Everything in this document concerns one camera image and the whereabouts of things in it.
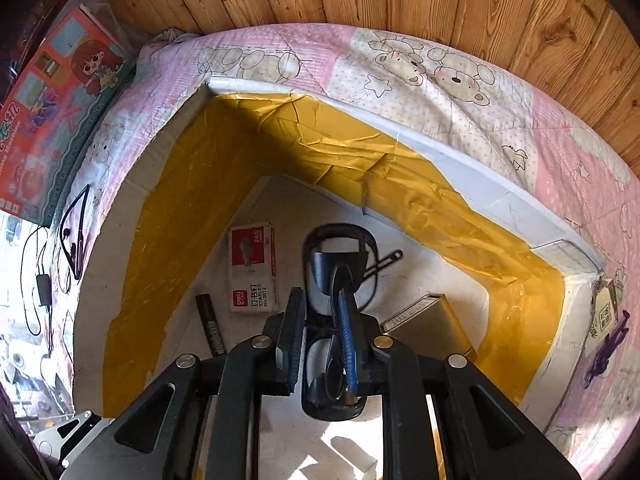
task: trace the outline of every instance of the metal bolt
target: metal bolt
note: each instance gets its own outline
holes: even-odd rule
[[[464,368],[466,366],[466,357],[460,354],[453,354],[449,356],[449,366],[453,368]]]
[[[196,357],[193,354],[182,354],[175,360],[178,368],[191,368],[196,364]]]
[[[38,446],[38,451],[44,458],[50,458],[53,450],[51,449],[51,444],[46,440],[43,440]]]
[[[271,338],[268,335],[257,335],[251,339],[251,346],[257,349],[268,348],[271,345]]]
[[[394,340],[388,335],[379,335],[373,340],[373,344],[378,348],[391,348],[394,344]]]

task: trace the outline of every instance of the yellow tape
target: yellow tape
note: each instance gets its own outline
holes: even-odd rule
[[[142,209],[106,342],[106,416],[143,389],[165,323],[242,199],[279,173],[372,208],[481,283],[489,322],[476,364],[520,401],[558,328],[560,273],[388,135],[309,96],[229,94],[185,130]]]

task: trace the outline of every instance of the white floor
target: white floor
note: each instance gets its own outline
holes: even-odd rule
[[[278,294],[281,307],[292,286],[302,286],[302,243],[311,229],[328,222],[353,222],[376,237],[380,255],[395,249],[404,258],[380,275],[378,293],[367,309],[382,321],[427,292],[447,295],[474,346],[487,325],[488,295],[484,288],[396,228],[337,198],[329,198],[285,177],[259,184],[247,197],[233,224],[270,222],[275,231]],[[212,251],[190,290],[166,326],[166,339],[156,373],[185,352],[210,356],[194,305],[194,296],[208,292],[216,308],[225,345],[258,334],[265,315],[232,314],[226,293],[226,237]],[[260,440],[263,480],[374,479],[382,476],[380,400],[369,399],[364,413],[349,422],[325,423],[306,416],[300,407],[300,382],[289,397],[265,397]]]

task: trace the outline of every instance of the pink quilt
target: pink quilt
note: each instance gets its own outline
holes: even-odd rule
[[[479,160],[528,190],[594,244],[616,283],[626,337],[586,384],[583,356],[546,434],[584,479],[596,479],[640,416],[640,183],[586,124],[514,75],[445,46],[338,25],[268,25],[206,37],[169,31],[140,53],[136,78],[108,112],[67,205],[91,185],[87,257],[120,184],[156,133],[212,76],[279,83],[405,124]],[[70,219],[75,223],[77,216]],[[80,283],[64,294],[52,276],[56,357]]]

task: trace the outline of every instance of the staples box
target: staples box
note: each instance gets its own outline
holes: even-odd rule
[[[232,312],[275,312],[276,251],[273,227],[229,229],[229,293]]]

